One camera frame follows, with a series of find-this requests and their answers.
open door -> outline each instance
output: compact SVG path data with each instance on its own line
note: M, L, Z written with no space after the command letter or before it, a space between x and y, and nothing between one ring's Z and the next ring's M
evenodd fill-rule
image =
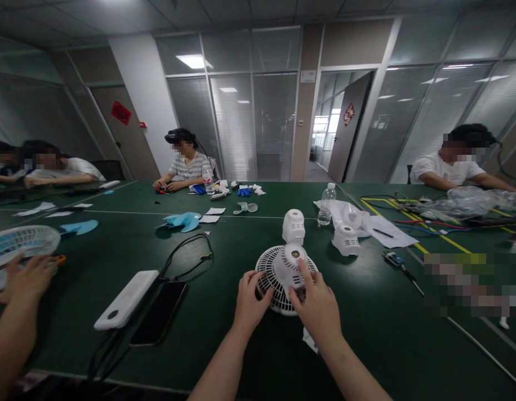
M108 123L115 143L119 147L133 178L151 181L158 179L158 167L148 146L145 134L139 127L139 119L126 87L102 87L91 89L91 92L100 108L102 116ZM132 112L127 124L124 124L111 114L116 101Z
M369 88L373 80L373 71L345 87L342 110L334 137L334 146L330 155L327 174L336 182L342 182L345 177L347 161L351 153L354 138L358 132L358 122L361 120Z

person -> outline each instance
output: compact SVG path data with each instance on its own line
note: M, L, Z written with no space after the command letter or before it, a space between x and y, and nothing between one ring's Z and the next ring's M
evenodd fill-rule
M167 190L176 191L190 185L202 184L202 169L206 166L211 170L211 165L205 155L196 151L197 137L185 128L178 128L169 131L165 140L173 145L180 155L173 161L166 174L154 182L153 187L165 187Z
M444 143L439 151L417 160L410 172L412 184L425 184L441 190L457 188L464 181L491 189L516 192L516 188L485 172L473 161L465 161L467 155L476 149L490 148L496 140L483 124L459 125L444 135Z
M33 169L20 161L20 150L0 141L0 183L15 184Z
M5 400L22 371L37 337L37 309L57 262L49 255L34 256L23 270L18 255L7 264L7 282L0 293L6 304L0 316L0 400Z
M22 151L25 155L31 155L37 166L24 179L27 188L47 184L105 181L104 176L91 163L80 158L67 157L57 146L46 141L25 141Z
M322 274L310 272L302 259L299 260L299 268L304 282L315 281L315 285L306 286L304 302L301 302L295 290L290 288L290 301L314 339L344 398L391 400L343 337L338 303L333 291L323 281ZM247 343L274 295L274 289L270 288L262 300L256 299L256 285L264 274L265 272L249 271L240 280L232 328L191 392L188 401L236 398Z

desk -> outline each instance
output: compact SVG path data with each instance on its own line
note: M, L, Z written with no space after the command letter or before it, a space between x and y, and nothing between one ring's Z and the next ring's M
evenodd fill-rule
M231 194L210 202L205 195L188 195L185 190L169 197L154 194L151 183L124 183L112 188L112 195L89 199L88 203L94 205L88 211L29 221L57 228L95 218L100 226L60 243L57 253L67 255L67 264L53 278L42 300L37 345L28 366L56 375L84 377L102 337L93 324L133 275L140 270L161 269L171 250L183 239L211 231L215 261L212 266L203 263L189 277L192 280L188 292L165 340L156 347L131 349L109 378L116 383L190 391L232 324L240 277L254 269L266 249L283 244L283 216L288 209L299 208L306 218L304 247L336 295L343 333L392 398L516 399L516 385L463 334L433 316L404 275L385 263L383 248L377 241L361 240L358 257L339 254L331 244L333 227L317 226L318 210L311 203L320 199L324 184L261 185L267 195L239 198ZM393 194L397 188L415 197L413 191L423 188L359 184L341 187L355 197ZM337 192L339 200L349 200L343 191ZM67 198L64 204L84 200ZM259 210L234 216L232 211L239 209L236 202L243 201L257 203ZM226 223L201 224L190 233L154 229L171 213L204 214L209 207L226 207L222 217ZM390 213L383 213L388 218L403 218L399 212L386 212ZM0 216L2 213L6 217L0 218L0 229L16 222L17 217L10 217L14 212L0 211ZM449 243L440 237L427 241L423 238L421 242L430 252L458 252L456 248L447 251ZM471 252L482 251L474 243L466 245ZM168 276L193 266L206 248L200 241L183 248L175 255ZM420 250L413 251L422 257ZM416 259L405 250L398 253L422 288L430 285ZM140 319L129 323L124 345ZM493 330L477 318L465 317L459 323L516 376L516 352ZM509 337L515 331L516 318L510 323L512 329L506 333ZM245 354L239 397L340 398L321 358L301 340L302 331L302 323L296 317L272 311L265 314Z

smartphone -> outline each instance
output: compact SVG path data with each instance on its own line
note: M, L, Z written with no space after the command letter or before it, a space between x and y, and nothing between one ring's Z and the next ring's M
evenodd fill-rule
M163 339L186 288L187 284L183 281L169 281L162 286L154 303L132 336L130 346L156 345Z

water bottle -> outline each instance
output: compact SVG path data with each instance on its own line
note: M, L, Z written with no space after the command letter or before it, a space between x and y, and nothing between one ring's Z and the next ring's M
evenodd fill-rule
M330 212L330 207L332 206L333 201L336 200L336 184L328 183L327 189L323 191L323 195L321 196L321 207L318 213L318 224L320 226L328 226L330 224L330 219L332 214Z
M213 188L213 173L209 165L202 166L202 181L204 182L206 193L208 195L215 194L215 189Z

